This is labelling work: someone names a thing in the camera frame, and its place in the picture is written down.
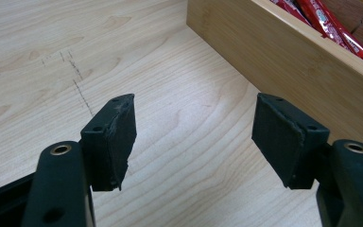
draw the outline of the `red packaged snack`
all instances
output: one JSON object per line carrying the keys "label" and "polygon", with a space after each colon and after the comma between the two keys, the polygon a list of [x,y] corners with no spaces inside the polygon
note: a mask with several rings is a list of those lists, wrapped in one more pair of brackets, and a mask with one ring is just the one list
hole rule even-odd
{"label": "red packaged snack", "polygon": [[363,46],[320,0],[297,0],[312,27],[363,60]]}
{"label": "red packaged snack", "polygon": [[305,17],[303,17],[303,15],[299,11],[299,9],[291,2],[291,0],[270,0],[270,1],[272,3],[274,3],[275,5],[277,5],[278,7],[284,9],[285,11],[290,13],[291,15],[295,16],[296,18],[298,18],[302,22],[304,22],[304,23],[308,24],[309,26],[311,26],[309,24],[309,22],[305,19]]}

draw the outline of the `wooden table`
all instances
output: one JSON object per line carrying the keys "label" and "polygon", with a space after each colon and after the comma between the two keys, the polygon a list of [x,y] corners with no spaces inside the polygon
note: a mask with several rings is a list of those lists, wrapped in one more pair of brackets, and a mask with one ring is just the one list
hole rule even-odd
{"label": "wooden table", "polygon": [[251,141],[258,90],[186,24],[186,0],[0,0],[0,186],[135,93],[123,191],[97,226],[320,226]]}

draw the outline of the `brass insert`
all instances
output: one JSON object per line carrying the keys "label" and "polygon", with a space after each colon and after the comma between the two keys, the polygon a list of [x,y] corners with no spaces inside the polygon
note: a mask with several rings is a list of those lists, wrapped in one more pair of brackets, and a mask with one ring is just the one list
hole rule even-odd
{"label": "brass insert", "polygon": [[64,144],[64,145],[58,145],[51,149],[52,155],[62,155],[67,152],[69,152],[72,149],[72,146]]}
{"label": "brass insert", "polygon": [[354,143],[346,143],[346,144],[344,144],[344,147],[346,149],[348,149],[349,151],[363,154],[363,146],[362,145],[354,144]]}

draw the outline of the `screw hole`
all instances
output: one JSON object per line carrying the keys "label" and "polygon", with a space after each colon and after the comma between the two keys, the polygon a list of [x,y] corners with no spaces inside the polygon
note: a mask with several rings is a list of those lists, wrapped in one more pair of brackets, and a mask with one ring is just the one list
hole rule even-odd
{"label": "screw hole", "polygon": [[52,208],[43,215],[44,223],[54,223],[60,220],[64,216],[64,210],[62,208]]}
{"label": "screw hole", "polygon": [[100,127],[100,126],[94,127],[93,131],[102,131],[102,127]]}
{"label": "screw hole", "polygon": [[308,126],[307,127],[309,130],[312,130],[312,131],[315,131],[317,130],[318,128],[316,126]]}
{"label": "screw hole", "polygon": [[346,149],[349,151],[355,152],[355,153],[361,153],[363,154],[363,146],[353,143],[347,143],[344,145]]}
{"label": "screw hole", "polygon": [[70,145],[59,145],[53,149],[51,149],[52,155],[62,155],[69,152],[72,149]]}

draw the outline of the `wooden box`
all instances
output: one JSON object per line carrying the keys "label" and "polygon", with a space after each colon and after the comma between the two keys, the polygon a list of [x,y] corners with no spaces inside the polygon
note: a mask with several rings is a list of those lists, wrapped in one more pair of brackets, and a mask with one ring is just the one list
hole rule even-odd
{"label": "wooden box", "polygon": [[[331,141],[363,142],[363,61],[357,56],[268,0],[189,0],[187,14],[187,24],[261,92],[312,115],[331,130]],[[361,21],[354,30],[363,33]]]}

